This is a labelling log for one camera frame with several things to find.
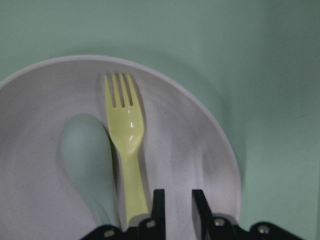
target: fork tine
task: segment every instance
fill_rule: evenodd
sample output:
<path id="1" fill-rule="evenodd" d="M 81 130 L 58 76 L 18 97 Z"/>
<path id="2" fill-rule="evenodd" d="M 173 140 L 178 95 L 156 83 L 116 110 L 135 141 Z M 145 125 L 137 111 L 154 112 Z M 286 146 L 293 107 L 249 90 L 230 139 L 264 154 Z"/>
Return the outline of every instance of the fork tine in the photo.
<path id="1" fill-rule="evenodd" d="M 124 106 L 126 107 L 126 106 L 130 105 L 130 100 L 129 100 L 129 95 L 128 95 L 128 91 L 127 91 L 127 87 L 125 84 L 125 78 L 124 78 L 123 73 L 119 73 L 119 78 L 120 78 L 120 83 L 121 83 Z"/>
<path id="2" fill-rule="evenodd" d="M 106 110 L 113 108 L 112 96 L 109 87 L 109 78 L 107 75 L 104 76 L 104 88 L 105 88 L 105 105 Z"/>
<path id="3" fill-rule="evenodd" d="M 139 99 L 136 92 L 134 82 L 132 80 L 131 74 L 126 74 L 126 79 L 128 80 L 129 91 L 131 93 L 132 105 L 139 105 Z"/>
<path id="4" fill-rule="evenodd" d="M 120 99 L 120 93 L 119 88 L 117 84 L 117 76 L 115 74 L 112 75 L 112 85 L 113 85 L 113 94 L 114 94 L 114 103 L 115 107 L 121 107 L 121 99 Z"/>

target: round plate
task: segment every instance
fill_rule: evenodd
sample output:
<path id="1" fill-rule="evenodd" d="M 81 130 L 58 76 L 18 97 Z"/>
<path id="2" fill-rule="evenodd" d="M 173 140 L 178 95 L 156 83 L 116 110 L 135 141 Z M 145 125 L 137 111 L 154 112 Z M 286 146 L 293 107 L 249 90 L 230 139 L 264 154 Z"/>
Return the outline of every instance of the round plate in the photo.
<path id="1" fill-rule="evenodd" d="M 238 219 L 241 184 L 233 151 L 192 94 L 131 61 L 67 56 L 0 83 L 0 239 L 78 240 L 97 226 L 64 171 L 58 142 L 76 114 L 107 126 L 106 73 L 131 73 L 139 88 L 146 121 L 142 177 L 149 199 L 154 189 L 165 189 L 167 239 L 195 239 L 192 189 L 204 191 L 213 212 Z"/>

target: plastic fork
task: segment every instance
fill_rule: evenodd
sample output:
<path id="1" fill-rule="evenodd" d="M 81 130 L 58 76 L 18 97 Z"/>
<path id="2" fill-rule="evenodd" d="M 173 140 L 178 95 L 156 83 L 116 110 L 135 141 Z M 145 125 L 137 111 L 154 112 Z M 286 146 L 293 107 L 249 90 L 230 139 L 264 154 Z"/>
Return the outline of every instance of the plastic fork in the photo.
<path id="1" fill-rule="evenodd" d="M 144 120 L 132 76 L 113 74 L 104 78 L 110 138 L 119 155 L 123 175 L 126 223 L 148 214 L 139 167 L 138 151 L 144 137 Z"/>

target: green table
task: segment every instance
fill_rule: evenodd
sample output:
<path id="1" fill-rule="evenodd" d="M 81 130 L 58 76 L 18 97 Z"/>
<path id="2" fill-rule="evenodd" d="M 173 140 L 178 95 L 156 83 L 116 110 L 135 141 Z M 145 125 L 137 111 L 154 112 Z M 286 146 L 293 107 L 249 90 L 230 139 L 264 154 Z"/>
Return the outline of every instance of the green table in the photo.
<path id="1" fill-rule="evenodd" d="M 0 80 L 96 54 L 151 67 L 199 98 L 229 138 L 241 227 L 320 239 L 320 2 L 0 1 Z"/>

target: fork head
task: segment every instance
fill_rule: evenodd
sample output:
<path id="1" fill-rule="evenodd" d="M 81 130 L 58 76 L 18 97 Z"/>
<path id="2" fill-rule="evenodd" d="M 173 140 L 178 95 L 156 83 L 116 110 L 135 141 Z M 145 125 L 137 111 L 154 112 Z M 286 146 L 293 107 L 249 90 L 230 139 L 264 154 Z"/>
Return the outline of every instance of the fork head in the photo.
<path id="1" fill-rule="evenodd" d="M 130 74 L 104 78 L 108 130 L 120 154 L 138 151 L 144 136 L 142 110 Z"/>

